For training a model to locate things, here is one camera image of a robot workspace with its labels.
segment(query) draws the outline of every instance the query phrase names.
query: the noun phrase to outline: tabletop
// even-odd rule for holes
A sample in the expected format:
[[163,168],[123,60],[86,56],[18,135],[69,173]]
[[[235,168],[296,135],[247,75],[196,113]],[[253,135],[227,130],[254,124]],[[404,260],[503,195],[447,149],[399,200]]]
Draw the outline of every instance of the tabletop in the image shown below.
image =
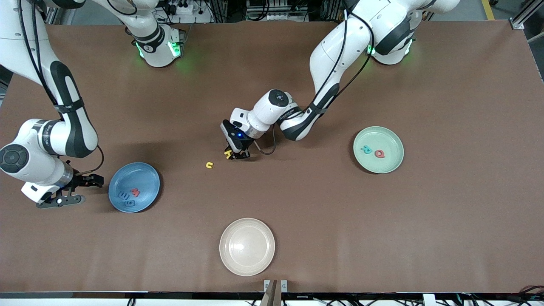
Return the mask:
[[[287,279],[298,292],[517,292],[544,282],[544,87],[522,31],[507,21],[423,22],[395,66],[371,60],[299,142],[228,161],[219,124],[268,90],[313,98],[312,50],[333,23],[194,25],[165,68],[138,56],[121,26],[52,26],[106,159],[102,189],[40,210],[0,175],[0,291],[254,291]],[[363,63],[345,73],[344,84]],[[43,89],[14,77],[0,143],[30,118],[57,115]],[[364,171],[353,140],[384,126],[402,165]],[[270,135],[259,140],[271,148]],[[81,171],[97,152],[71,158]],[[162,190],[146,211],[108,200],[123,165],[146,162]],[[213,169],[206,163],[213,162]],[[222,264],[236,219],[262,220],[276,253],[254,277]]]

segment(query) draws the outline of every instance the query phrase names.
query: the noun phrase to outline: yellow floor line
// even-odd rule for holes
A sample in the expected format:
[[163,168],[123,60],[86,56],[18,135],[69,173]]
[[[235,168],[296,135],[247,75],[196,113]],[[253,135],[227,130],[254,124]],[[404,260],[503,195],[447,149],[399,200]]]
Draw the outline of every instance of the yellow floor line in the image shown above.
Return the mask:
[[485,16],[487,17],[487,20],[495,20],[495,16],[493,16],[493,11],[491,10],[491,6],[489,5],[489,0],[481,0],[481,4],[484,6]]

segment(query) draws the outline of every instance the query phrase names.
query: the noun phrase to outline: green light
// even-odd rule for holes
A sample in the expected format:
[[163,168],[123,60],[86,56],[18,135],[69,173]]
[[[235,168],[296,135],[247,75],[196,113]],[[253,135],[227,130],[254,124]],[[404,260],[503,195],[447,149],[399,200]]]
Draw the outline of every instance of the green light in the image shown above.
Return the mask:
[[371,45],[368,45],[368,47],[367,47],[367,53],[368,53],[368,54],[374,55],[374,53],[376,53],[376,48],[372,48]]
[[172,51],[172,55],[174,57],[180,56],[181,54],[180,46],[177,43],[168,42],[168,46],[170,47],[170,51]]
[[410,51],[410,46],[412,45],[413,39],[410,39],[410,42],[408,43],[408,48],[406,48],[406,51],[404,52],[404,55],[407,55]]
[[144,54],[141,52],[140,46],[138,46],[138,43],[136,43],[136,47],[138,48],[138,51],[140,51],[140,57],[144,58]]

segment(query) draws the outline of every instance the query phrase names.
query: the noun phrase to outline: blue plate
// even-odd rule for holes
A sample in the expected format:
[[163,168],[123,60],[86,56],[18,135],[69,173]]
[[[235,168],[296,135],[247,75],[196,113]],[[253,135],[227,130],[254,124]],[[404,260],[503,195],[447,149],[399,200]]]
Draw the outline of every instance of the blue plate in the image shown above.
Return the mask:
[[130,163],[119,169],[109,183],[108,196],[122,212],[139,212],[155,201],[160,189],[157,171],[146,163]]

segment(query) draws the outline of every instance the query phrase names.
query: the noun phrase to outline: plate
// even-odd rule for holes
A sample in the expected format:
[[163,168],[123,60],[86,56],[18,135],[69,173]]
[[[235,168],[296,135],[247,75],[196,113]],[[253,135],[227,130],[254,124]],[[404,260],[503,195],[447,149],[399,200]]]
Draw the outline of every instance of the plate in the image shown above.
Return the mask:
[[159,189],[160,178],[155,168],[146,163],[130,163],[113,175],[108,197],[122,212],[139,212],[155,201]]
[[232,222],[221,236],[219,255],[225,267],[239,276],[263,272],[274,258],[276,242],[266,224],[253,218]]
[[368,171],[389,173],[403,162],[404,147],[393,131],[381,126],[371,126],[357,134],[353,141],[353,153],[359,164]]

